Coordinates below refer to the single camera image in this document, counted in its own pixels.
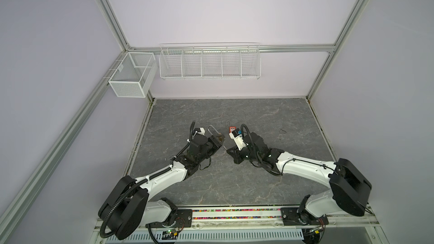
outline aluminum frame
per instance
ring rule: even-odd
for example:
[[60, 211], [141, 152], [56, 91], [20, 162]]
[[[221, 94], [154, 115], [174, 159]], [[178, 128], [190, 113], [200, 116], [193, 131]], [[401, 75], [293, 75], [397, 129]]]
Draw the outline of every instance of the aluminum frame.
[[[245, 48], [248, 46], [234, 46], [231, 48]], [[195, 49], [207, 49], [207, 50], [221, 50], [226, 49], [226, 46], [171, 46], [171, 50], [195, 50]], [[334, 44], [323, 45], [260, 45], [260, 53], [281, 53], [281, 52], [333, 52], [335, 50]], [[161, 47], [133, 47], [129, 52], [152, 52], [155, 55], [161, 54]]]
[[[350, 16], [348, 17], [343, 29], [341, 30], [336, 42], [334, 44], [327, 45], [263, 45], [261, 46], [261, 53], [274, 53], [274, 52], [329, 52], [321, 71], [319, 72], [317, 78], [315, 79], [307, 99], [310, 100], [313, 94], [318, 89], [322, 79], [326, 75], [330, 65], [333, 63], [335, 55], [340, 51], [342, 44], [349, 35], [351, 29], [353, 28], [355, 22], [362, 13], [364, 7], [369, 0], [357, 0], [355, 6], [353, 7]], [[107, 23], [110, 26], [113, 35], [115, 36], [121, 50], [119, 57], [112, 64], [111, 68], [107, 71], [106, 75], [100, 80], [97, 87], [92, 91], [90, 96], [86, 99], [85, 103], [80, 107], [79, 111], [71, 119], [68, 126], [62, 132], [61, 136], [57, 139], [56, 143], [52, 146], [50, 151], [47, 153], [43, 161], [40, 163], [38, 168], [26, 182], [25, 186], [20, 190], [18, 195], [14, 198], [12, 203], [9, 205], [7, 210], [3, 213], [0, 218], [0, 244], [5, 243], [9, 237], [12, 235], [14, 230], [19, 225], [20, 221], [27, 213], [35, 198], [39, 195], [41, 189], [45, 186], [46, 182], [56, 169], [59, 162], [62, 160], [65, 153], [68, 151], [69, 147], [73, 143], [74, 139], [77, 137], [79, 131], [86, 123], [87, 119], [90, 117], [91, 113], [95, 107], [100, 102], [104, 93], [106, 92], [109, 84], [108, 79], [112, 75], [113, 70], [117, 68], [120, 57], [125, 54], [125, 52], [154, 52], [159, 54], [161, 52], [159, 47], [150, 48], [134, 48], [130, 47], [126, 40], [125, 35], [122, 32], [119, 22], [110, 6], [108, 0], [96, 0], [101, 12], [103, 13]], [[147, 93], [147, 97], [150, 100], [152, 106], [152, 94], [150, 91]]]
[[319, 85], [323, 81], [323, 78], [326, 76], [327, 71], [329, 70], [330, 66], [334, 62], [336, 55], [341, 50], [345, 40], [350, 35], [351, 30], [354, 28], [354, 25], [356, 24], [357, 20], [359, 19], [361, 13], [366, 7], [366, 4], [369, 2], [369, 0], [357, 0], [354, 4], [353, 8], [351, 9], [350, 15], [348, 16], [344, 27], [342, 28], [341, 32], [339, 33], [338, 38], [336, 39], [336, 42], [334, 43], [335, 50], [328, 53], [328, 57], [326, 58], [323, 66], [321, 67], [321, 70], [319, 71], [317, 77], [315, 78], [311, 89], [309, 90], [309, 93], [307, 94], [306, 98], [308, 100], [311, 100], [317, 89], [319, 88]]
[[144, 132], [146, 130], [146, 127], [148, 126], [149, 119], [151, 118], [151, 114], [152, 114], [152, 111], [154, 110], [155, 103], [156, 103], [156, 100], [152, 100], [152, 101], [149, 100], [149, 106], [148, 106], [148, 109], [146, 110], [141, 128], [140, 128], [139, 133], [138, 133], [136, 140], [134, 142], [134, 147], [133, 147], [133, 150], [131, 151], [130, 158], [128, 159], [127, 166], [126, 166], [125, 171], [124, 171], [124, 176], [127, 176], [127, 174], [131, 171], [131, 169], [134, 165], [134, 162], [135, 162], [135, 159], [137, 156], [137, 152], [140, 148], [140, 144], [142, 143]]
[[[214, 230], [216, 232], [223, 230], [237, 229], [242, 232], [244, 229], [282, 229], [282, 228], [315, 228], [317, 225], [306, 226], [284, 226], [282, 218], [279, 217], [281, 207], [299, 207], [298, 205], [252, 205], [252, 206], [186, 206], [179, 209], [193, 209], [192, 223], [190, 228], [184, 228], [186, 231]], [[251, 218], [233, 218], [237, 215], [235, 211], [200, 211], [200, 210], [215, 210], [215, 209], [248, 209], [248, 211], [240, 212], [243, 216], [251, 216]], [[211, 218], [203, 219], [203, 217], [226, 217], [226, 218]], [[346, 228], [346, 227], [365, 227], [368, 234], [372, 237], [374, 244], [388, 244], [387, 239], [382, 233], [382, 229], [377, 218], [374, 215], [366, 214], [363, 217], [351, 216], [343, 211], [327, 215], [329, 224], [328, 228]], [[98, 220], [89, 244], [103, 244], [107, 239], [99, 236], [101, 220]], [[135, 231], [147, 231], [145, 226], [139, 226]]]

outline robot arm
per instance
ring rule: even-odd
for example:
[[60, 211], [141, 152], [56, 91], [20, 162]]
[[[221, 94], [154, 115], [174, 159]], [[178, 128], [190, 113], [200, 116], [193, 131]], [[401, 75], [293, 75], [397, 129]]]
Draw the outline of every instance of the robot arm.
[[256, 133], [250, 133], [246, 125], [229, 134], [236, 146], [227, 150], [234, 163], [249, 160], [275, 176], [295, 174], [321, 183], [329, 190], [307, 195], [292, 217], [294, 225], [317, 224], [328, 213], [344, 210], [354, 216], [363, 216], [371, 184], [350, 161], [325, 162], [292, 155], [284, 150], [268, 148]]
[[[147, 176], [136, 179], [124, 176], [119, 180], [98, 212], [103, 220], [100, 236], [106, 238], [116, 235], [122, 240], [141, 224], [174, 224], [176, 205], [166, 198], [157, 202], [148, 201], [167, 187], [192, 176], [200, 163], [210, 159], [223, 145], [224, 139], [219, 132], [206, 137], [205, 129], [194, 129], [192, 122], [187, 145], [172, 158], [170, 165]], [[106, 233], [106, 227], [111, 229], [109, 233]]]

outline vented metal panel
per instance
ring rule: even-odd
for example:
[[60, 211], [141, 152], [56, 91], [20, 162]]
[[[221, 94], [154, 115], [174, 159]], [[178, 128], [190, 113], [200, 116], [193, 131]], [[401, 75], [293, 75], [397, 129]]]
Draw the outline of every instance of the vented metal panel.
[[[161, 240], [161, 232], [154, 233], [157, 241], [173, 242], [173, 240]], [[179, 234], [176, 242], [250, 242], [303, 239], [301, 229], [184, 230]], [[106, 241], [107, 244], [151, 242], [148, 231], [136, 231], [122, 241], [115, 236], [111, 236]]]
[[137, 97], [143, 95], [138, 83], [111, 83], [111, 88], [117, 96], [121, 97]]
[[163, 49], [160, 55], [163, 79], [259, 78], [259, 46]]

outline white wall panel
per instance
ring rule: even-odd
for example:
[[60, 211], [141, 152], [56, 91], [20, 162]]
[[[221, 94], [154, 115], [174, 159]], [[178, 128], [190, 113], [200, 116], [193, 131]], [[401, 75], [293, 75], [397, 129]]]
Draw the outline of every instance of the white wall panel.
[[108, 89], [9, 244], [86, 244], [122, 177], [148, 105]]
[[157, 73], [151, 92], [157, 98], [306, 96], [326, 52], [263, 53], [260, 79], [163, 80]]
[[109, 0], [133, 47], [334, 43], [355, 0]]
[[0, 214], [120, 49], [95, 0], [0, 0]]
[[313, 96], [391, 244], [433, 243], [434, 0], [371, 0]]

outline divided wire shelf basket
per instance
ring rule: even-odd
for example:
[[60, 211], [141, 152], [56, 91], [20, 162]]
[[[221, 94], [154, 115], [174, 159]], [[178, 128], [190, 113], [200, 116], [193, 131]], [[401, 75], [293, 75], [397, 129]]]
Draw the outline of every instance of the divided wire shelf basket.
[[108, 82], [118, 97], [146, 97], [157, 69], [154, 53], [128, 52]]
[[161, 47], [163, 79], [260, 78], [259, 45]]

